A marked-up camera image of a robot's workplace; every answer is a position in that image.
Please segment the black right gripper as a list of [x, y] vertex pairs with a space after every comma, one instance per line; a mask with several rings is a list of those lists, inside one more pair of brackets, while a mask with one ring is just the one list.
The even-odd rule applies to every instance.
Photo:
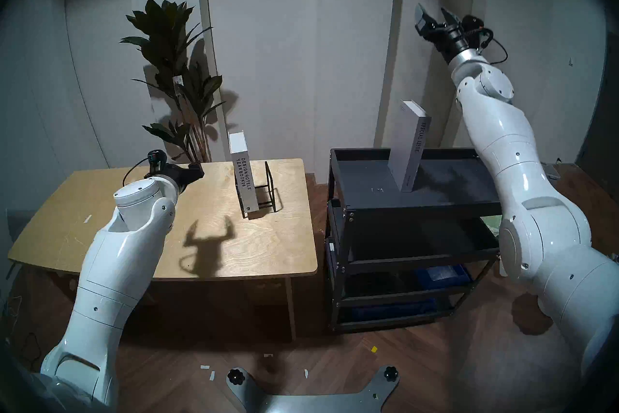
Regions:
[[425, 34], [425, 39], [432, 43], [446, 63], [469, 49], [469, 42], [462, 27], [461, 19], [448, 9], [441, 7], [444, 22], [441, 26], [431, 28], [431, 17], [421, 4], [415, 7], [415, 29], [418, 34]]

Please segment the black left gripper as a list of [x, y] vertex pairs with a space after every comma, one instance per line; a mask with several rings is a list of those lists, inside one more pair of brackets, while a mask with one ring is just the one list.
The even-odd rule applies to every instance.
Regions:
[[176, 164], [165, 164], [161, 168], [161, 175], [169, 177], [178, 189], [178, 195], [182, 194], [186, 187], [204, 177], [201, 163], [190, 163], [187, 168]]

